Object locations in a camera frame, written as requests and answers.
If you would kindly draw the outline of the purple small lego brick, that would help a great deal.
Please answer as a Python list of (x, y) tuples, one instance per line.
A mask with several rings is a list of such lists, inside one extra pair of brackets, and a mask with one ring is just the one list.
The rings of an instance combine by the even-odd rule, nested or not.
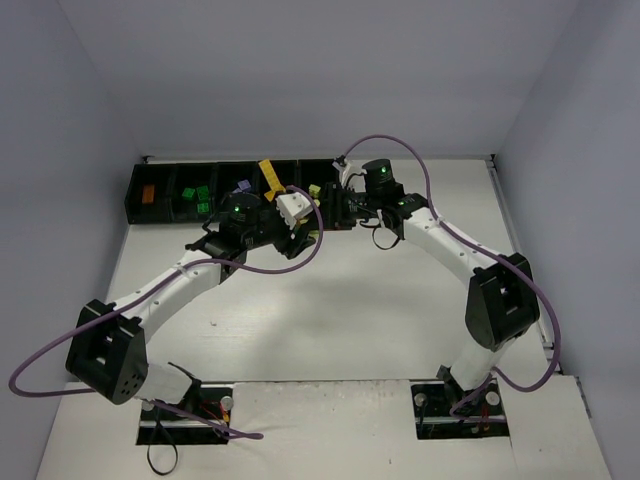
[(251, 183), (248, 180), (241, 180), (238, 182), (237, 190), (239, 192), (250, 192), (252, 189)]

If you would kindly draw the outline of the yellow small lego brick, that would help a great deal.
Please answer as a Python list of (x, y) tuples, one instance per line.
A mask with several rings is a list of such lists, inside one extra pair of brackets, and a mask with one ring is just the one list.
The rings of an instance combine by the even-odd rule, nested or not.
[(264, 193), (264, 197), (268, 202), (272, 202), (274, 198), (286, 191), (269, 159), (264, 159), (258, 163), (258, 167), (269, 187)]

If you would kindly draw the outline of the green small lego brick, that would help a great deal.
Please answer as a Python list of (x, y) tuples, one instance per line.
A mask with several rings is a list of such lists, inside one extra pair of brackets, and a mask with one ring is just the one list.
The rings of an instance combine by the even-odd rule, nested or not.
[(181, 198), (185, 201), (193, 201), (196, 196), (196, 190), (193, 188), (185, 188), (181, 194)]

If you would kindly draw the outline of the lime rounded lego brick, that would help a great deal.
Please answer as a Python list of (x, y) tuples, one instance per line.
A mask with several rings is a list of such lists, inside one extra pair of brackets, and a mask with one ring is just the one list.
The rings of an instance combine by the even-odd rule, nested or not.
[(313, 198), (317, 198), (320, 196), (320, 191), (321, 191), (321, 187), (311, 184), (309, 186), (309, 194), (313, 197)]

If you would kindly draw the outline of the orange lego brick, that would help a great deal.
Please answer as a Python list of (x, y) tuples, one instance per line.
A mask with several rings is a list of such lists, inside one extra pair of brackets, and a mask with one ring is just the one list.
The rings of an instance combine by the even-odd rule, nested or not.
[(144, 185), (142, 188), (142, 194), (141, 194), (141, 204), (152, 205), (154, 203), (154, 199), (155, 199), (155, 186), (152, 184)]

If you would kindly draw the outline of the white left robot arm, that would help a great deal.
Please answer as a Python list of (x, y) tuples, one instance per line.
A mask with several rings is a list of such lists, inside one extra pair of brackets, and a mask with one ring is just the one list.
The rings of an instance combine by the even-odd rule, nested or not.
[(237, 270), (249, 251), (273, 246), (288, 259), (317, 250), (323, 229), (317, 203), (291, 187), (270, 203), (253, 194), (228, 197), (217, 228), (186, 245), (184, 255), (134, 293), (81, 310), (66, 370), (115, 405), (136, 398), (178, 405), (195, 396), (199, 381), (184, 368), (151, 363), (147, 345), (162, 326)]

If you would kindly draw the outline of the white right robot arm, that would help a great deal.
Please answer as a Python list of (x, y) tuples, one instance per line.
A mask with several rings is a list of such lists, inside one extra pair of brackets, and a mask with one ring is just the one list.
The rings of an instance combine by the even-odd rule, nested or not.
[(515, 339), (539, 320), (537, 296), (523, 281), (532, 276), (519, 253), (506, 256), (444, 226), (432, 202), (408, 193), (394, 178), (391, 162), (377, 159), (358, 168), (333, 162), (338, 181), (326, 187), (323, 207), (338, 229), (376, 218), (401, 241), (435, 258), (467, 288), (467, 337), (458, 358), (443, 375), (467, 392), (478, 388)]

